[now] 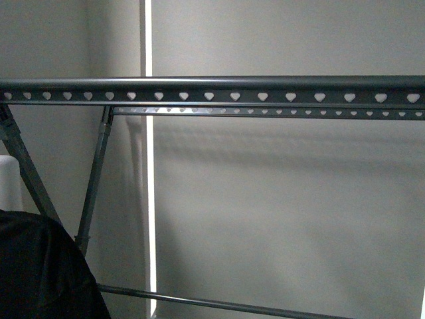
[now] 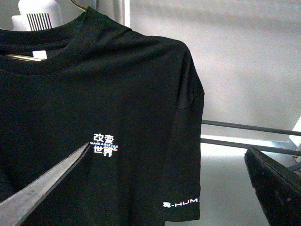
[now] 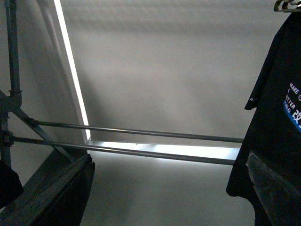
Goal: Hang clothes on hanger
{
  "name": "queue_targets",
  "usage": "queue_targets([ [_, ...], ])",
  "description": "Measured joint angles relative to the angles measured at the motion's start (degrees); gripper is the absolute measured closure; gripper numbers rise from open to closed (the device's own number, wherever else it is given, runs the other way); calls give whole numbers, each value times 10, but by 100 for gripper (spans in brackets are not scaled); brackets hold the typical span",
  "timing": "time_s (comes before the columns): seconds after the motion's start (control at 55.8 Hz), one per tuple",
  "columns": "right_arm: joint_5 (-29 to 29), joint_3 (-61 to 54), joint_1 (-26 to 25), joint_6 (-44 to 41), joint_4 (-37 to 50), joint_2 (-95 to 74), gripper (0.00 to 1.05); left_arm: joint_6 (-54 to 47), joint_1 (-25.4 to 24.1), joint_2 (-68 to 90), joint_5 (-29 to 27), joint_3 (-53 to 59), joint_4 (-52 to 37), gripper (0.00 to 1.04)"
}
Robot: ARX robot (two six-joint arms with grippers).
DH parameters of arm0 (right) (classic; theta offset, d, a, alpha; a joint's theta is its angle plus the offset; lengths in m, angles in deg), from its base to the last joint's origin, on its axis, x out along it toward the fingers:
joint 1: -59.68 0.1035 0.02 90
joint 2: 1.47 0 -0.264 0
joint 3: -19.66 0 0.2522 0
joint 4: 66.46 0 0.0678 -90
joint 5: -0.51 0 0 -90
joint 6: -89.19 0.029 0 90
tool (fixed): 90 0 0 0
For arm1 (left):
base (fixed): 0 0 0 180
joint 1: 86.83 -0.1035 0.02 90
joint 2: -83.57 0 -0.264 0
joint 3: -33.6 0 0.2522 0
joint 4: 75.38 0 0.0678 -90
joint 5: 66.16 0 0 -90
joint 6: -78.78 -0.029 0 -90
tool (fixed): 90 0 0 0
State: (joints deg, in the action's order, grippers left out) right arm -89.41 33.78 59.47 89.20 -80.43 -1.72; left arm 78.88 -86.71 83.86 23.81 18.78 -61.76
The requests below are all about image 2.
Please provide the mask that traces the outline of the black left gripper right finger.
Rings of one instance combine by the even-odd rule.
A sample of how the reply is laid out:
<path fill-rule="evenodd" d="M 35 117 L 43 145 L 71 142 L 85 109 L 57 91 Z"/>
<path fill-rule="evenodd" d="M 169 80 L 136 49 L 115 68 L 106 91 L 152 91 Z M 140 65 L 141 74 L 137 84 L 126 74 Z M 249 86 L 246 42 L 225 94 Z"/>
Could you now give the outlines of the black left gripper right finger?
<path fill-rule="evenodd" d="M 301 177 L 254 147 L 245 153 L 252 187 L 271 226 L 301 224 Z"/>

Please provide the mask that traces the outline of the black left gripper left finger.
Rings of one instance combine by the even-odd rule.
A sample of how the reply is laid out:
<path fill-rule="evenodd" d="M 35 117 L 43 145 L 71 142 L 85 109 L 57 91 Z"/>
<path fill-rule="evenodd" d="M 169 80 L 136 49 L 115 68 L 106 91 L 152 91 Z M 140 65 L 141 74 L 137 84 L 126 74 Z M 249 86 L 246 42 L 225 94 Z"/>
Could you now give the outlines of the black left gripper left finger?
<path fill-rule="evenodd" d="M 0 204 L 2 226 L 70 226 L 91 163 L 86 143 Z"/>

